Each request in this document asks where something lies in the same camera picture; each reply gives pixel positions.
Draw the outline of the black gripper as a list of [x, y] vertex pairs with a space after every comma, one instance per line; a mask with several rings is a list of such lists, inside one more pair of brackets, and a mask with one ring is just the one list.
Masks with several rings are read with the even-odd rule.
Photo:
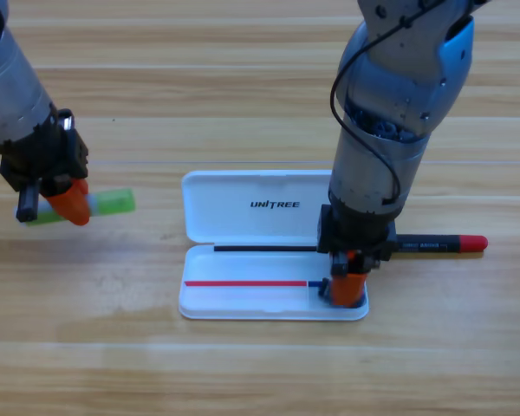
[[390, 260], [397, 243], [394, 217], [339, 212], [323, 205], [316, 251], [330, 255], [330, 299], [353, 308], [364, 295], [367, 273]]
[[75, 128], [71, 110], [53, 107], [28, 136], [4, 142], [0, 154], [0, 174], [18, 193], [19, 222], [36, 221], [38, 199], [44, 197], [70, 223], [88, 223], [88, 148]]

